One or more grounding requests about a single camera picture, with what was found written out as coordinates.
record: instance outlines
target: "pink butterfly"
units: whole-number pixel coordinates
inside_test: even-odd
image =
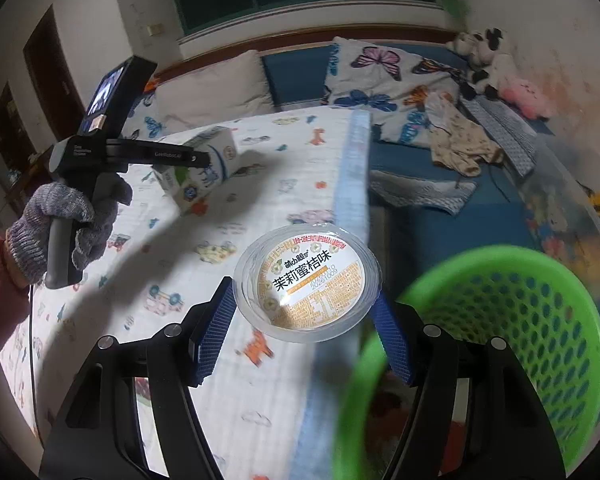
[[[361,68],[372,64],[382,65],[395,81],[402,81],[400,68],[397,65],[399,61],[400,56],[391,50],[381,50],[376,46],[366,46],[362,49],[362,54],[351,63],[351,66],[352,68]]]

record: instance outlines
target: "printed label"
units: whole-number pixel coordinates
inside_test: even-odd
[[[281,328],[316,328],[353,307],[365,285],[362,261],[330,234],[303,234],[273,249],[260,267],[258,300]]]

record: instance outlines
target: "pillow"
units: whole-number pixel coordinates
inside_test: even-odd
[[[276,111],[257,50],[167,81],[156,99],[171,133]]]
[[[142,94],[131,107],[122,127],[125,139],[158,140],[170,132],[162,122],[162,114],[155,100],[155,90]]]
[[[449,92],[456,101],[462,73],[399,48],[333,38],[325,104],[369,110],[380,139],[429,147],[427,95]]]

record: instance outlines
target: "silver screw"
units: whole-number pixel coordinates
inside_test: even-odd
[[[110,348],[111,345],[113,345],[114,341],[115,339],[113,339],[113,336],[104,335],[100,339],[98,339],[98,348],[100,348],[101,350],[106,350],[107,348]]]
[[[167,337],[176,337],[182,332],[182,327],[177,323],[171,323],[164,327],[164,335]]]
[[[440,327],[436,325],[427,325],[424,327],[424,329],[422,329],[422,331],[429,337],[439,337],[440,334],[442,334],[442,330],[440,330]]]
[[[491,346],[496,350],[504,350],[507,347],[507,342],[501,337],[494,337],[491,339]]]

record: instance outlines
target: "pink plush toy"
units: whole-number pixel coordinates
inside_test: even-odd
[[[498,88],[498,95],[515,104],[527,119],[549,118],[554,112],[551,103],[538,85],[517,76],[507,77]]]

